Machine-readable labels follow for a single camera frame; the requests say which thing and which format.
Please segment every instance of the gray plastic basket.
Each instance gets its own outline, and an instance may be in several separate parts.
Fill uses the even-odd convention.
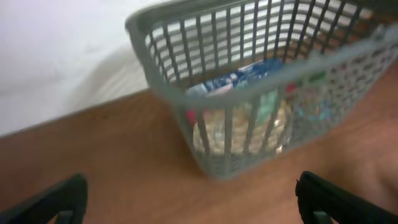
[[[150,88],[170,103],[200,167],[228,178],[326,133],[396,59],[397,29],[373,32],[370,14],[335,0],[190,0],[141,10],[126,29]],[[246,89],[186,94],[268,58],[284,68]],[[319,74],[323,81],[313,82]],[[312,117],[320,110],[314,95],[326,104],[325,118]],[[265,105],[272,112],[261,119]]]

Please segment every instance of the wooden table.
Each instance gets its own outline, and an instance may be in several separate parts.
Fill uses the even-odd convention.
[[[294,188],[310,170],[398,213],[397,95],[398,63],[322,139],[215,181],[144,91],[0,139],[0,210],[82,172],[85,223],[301,223]]]

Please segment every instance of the green item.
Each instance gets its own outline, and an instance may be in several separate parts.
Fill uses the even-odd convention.
[[[245,83],[238,83],[235,88],[236,89],[245,89],[246,84]],[[278,100],[278,91],[273,90],[270,91],[266,94],[263,94],[260,97],[260,107],[257,112],[257,122],[261,123],[266,119],[269,119],[271,116],[272,111],[274,110],[275,103]],[[251,103],[243,103],[241,108],[244,110],[244,112],[250,116],[251,114]]]

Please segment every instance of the white bedsheet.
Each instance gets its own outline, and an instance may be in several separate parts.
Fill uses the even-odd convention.
[[[2,0],[0,136],[147,88],[124,21],[161,1]]]

